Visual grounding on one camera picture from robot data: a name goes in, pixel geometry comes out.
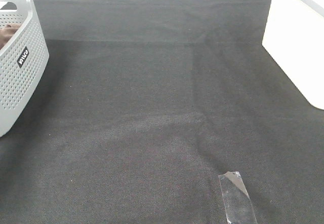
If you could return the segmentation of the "brown towel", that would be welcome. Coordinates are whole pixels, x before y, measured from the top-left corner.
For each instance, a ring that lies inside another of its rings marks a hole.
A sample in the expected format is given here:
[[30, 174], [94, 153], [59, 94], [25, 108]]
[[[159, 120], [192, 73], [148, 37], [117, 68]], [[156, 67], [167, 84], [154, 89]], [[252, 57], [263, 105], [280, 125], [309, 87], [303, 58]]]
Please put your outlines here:
[[21, 24], [7, 24], [3, 28], [0, 29], [0, 49], [2, 49], [8, 41], [12, 38], [12, 36], [17, 32], [17, 30], [21, 27]]

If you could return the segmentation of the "black table cloth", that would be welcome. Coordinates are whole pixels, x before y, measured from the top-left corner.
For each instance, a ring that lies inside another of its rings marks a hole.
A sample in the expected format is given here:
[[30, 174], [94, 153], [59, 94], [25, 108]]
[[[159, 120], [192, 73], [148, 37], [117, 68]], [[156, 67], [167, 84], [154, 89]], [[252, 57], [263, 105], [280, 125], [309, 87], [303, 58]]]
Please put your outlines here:
[[34, 0], [50, 58], [1, 138], [1, 223], [323, 223], [323, 111], [261, 45], [271, 0]]

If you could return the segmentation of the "clear tape strip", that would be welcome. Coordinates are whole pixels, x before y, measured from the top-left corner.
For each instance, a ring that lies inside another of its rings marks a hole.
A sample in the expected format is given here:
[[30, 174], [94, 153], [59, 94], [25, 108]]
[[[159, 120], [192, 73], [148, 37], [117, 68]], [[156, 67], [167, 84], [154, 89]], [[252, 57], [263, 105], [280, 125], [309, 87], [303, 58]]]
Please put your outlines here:
[[227, 223], [257, 224], [252, 202], [238, 171], [219, 175]]

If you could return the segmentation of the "white perforated laundry basket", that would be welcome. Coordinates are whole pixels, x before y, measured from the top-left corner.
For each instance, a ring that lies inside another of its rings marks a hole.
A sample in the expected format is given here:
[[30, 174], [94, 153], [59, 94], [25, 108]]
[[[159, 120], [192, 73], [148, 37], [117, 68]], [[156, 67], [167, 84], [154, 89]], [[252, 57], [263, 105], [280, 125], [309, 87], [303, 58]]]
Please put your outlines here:
[[44, 73], [49, 51], [33, 0], [1, 0], [16, 8], [1, 10], [1, 28], [20, 27], [1, 48], [1, 135], [19, 118]]

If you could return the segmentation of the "white storage box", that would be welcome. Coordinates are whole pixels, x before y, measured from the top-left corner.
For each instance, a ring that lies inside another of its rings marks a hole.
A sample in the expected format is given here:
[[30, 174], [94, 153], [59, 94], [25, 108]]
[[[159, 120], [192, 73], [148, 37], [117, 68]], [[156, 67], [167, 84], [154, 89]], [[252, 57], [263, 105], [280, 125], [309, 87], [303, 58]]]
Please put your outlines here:
[[305, 99], [323, 109], [323, 0], [271, 0], [262, 45]]

